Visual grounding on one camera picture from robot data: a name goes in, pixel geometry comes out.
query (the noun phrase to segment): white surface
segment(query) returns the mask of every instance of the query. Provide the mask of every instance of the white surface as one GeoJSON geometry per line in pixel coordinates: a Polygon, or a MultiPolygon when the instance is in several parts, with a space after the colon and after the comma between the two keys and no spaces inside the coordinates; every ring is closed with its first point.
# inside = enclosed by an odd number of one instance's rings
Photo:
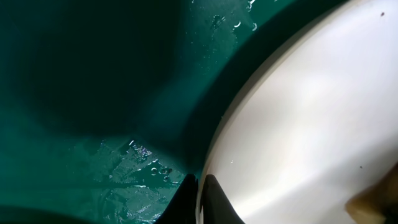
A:
{"type": "Polygon", "coordinates": [[[398,1],[351,1],[264,74],[205,172],[246,224],[353,223],[345,202],[398,161],[397,141],[398,1]]]}

